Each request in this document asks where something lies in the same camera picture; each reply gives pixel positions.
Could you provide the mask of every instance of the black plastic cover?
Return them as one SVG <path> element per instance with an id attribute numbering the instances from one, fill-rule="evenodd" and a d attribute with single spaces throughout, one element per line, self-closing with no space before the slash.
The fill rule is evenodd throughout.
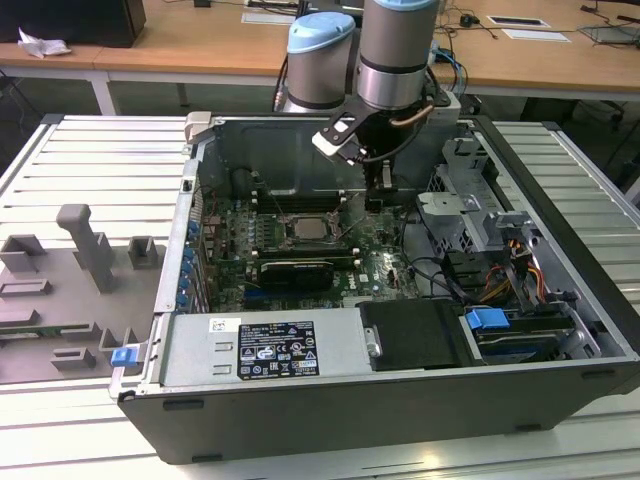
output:
<path id="1" fill-rule="evenodd" d="M 407 299 L 360 304 L 365 328 L 373 328 L 382 355 L 374 371 L 473 365 L 460 318 L 450 300 Z"/>

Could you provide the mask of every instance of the sticker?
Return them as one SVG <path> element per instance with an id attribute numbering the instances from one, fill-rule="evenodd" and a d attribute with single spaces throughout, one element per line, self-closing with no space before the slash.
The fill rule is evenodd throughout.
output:
<path id="1" fill-rule="evenodd" d="M 214 317 L 209 319 L 209 333 L 237 332 L 240 318 Z"/>
<path id="2" fill-rule="evenodd" d="M 320 374 L 313 322 L 245 324 L 237 328 L 240 379 Z"/>

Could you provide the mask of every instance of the blue latch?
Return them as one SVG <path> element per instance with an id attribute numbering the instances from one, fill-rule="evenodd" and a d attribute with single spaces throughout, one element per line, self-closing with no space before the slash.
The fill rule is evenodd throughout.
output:
<path id="1" fill-rule="evenodd" d="M 501 308 L 474 308 L 465 317 L 472 330 L 476 328 L 509 328 L 511 326 Z"/>
<path id="2" fill-rule="evenodd" d="M 112 367 L 135 367 L 138 364 L 138 347 L 116 348 L 111 354 Z"/>

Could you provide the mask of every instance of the wooden desk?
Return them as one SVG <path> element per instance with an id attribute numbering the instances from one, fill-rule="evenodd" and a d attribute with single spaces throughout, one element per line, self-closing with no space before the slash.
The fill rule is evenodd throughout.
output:
<path id="1" fill-rule="evenodd" d="M 551 28 L 540 30 L 575 30 L 585 25 L 604 25 L 595 15 L 581 12 L 586 0 L 458 0 L 461 9 L 471 8 L 482 25 L 496 27 L 487 15 L 539 18 Z M 640 17 L 640 8 L 600 2 L 600 13 L 613 24 L 616 15 Z M 460 12 L 449 11 L 451 23 L 458 26 Z M 443 23 L 447 16 L 441 17 Z M 457 31 L 453 47 L 458 60 L 469 71 L 469 91 L 504 94 L 505 89 L 521 90 L 523 96 L 558 98 L 593 98 L 597 92 L 638 94 L 640 92 L 640 51 L 632 47 L 594 46 L 580 32 L 564 33 L 571 43 L 512 40 L 501 30 L 492 30 L 494 40 L 483 30 Z M 436 39 L 444 48 L 449 41 L 444 34 Z M 449 78 L 451 68 L 438 65 L 436 74 Z M 529 95 L 526 90 L 544 90 Z"/>
<path id="2" fill-rule="evenodd" d="M 102 49 L 96 69 L 278 75 L 288 25 L 242 23 L 242 6 L 221 3 L 194 8 L 190 1 L 145 0 L 145 8 L 147 26 L 134 48 Z"/>
<path id="3" fill-rule="evenodd" d="M 471 8 L 485 26 L 487 15 L 541 18 L 553 30 L 603 24 L 580 11 L 588 0 L 457 0 Z M 0 68 L 8 75 L 78 78 L 92 83 L 103 114 L 117 108 L 109 81 L 274 85 L 286 52 L 288 26 L 241 22 L 243 6 L 191 1 L 145 0 L 145 30 L 130 49 L 72 46 L 74 53 L 39 60 L 15 45 L 0 44 Z M 640 8 L 600 3 L 601 13 L 640 16 Z M 460 13 L 450 11 L 441 23 L 456 26 Z M 455 53 L 469 72 L 468 93 L 571 99 L 640 101 L 640 52 L 631 47 L 593 46 L 580 32 L 565 33 L 571 43 L 512 40 L 493 30 L 457 31 Z M 437 34 L 444 47 L 445 35 Z M 443 83 L 451 68 L 437 65 Z"/>

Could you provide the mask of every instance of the metal frame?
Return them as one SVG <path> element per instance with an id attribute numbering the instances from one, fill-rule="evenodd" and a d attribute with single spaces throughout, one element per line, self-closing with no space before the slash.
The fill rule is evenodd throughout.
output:
<path id="1" fill-rule="evenodd" d="M 85 80 L 91 83 L 102 115 L 118 115 L 117 101 L 111 95 L 110 82 L 194 83 L 206 85 L 268 86 L 276 83 L 275 76 L 227 75 L 218 73 L 136 72 L 124 70 L 65 69 L 44 67 L 16 67 L 0 65 L 9 76 L 25 78 L 51 78 Z M 507 97 L 540 97 L 567 100 L 640 101 L 640 92 L 607 90 L 560 90 L 554 88 L 504 87 L 470 85 L 466 93 L 473 95 L 501 95 Z"/>

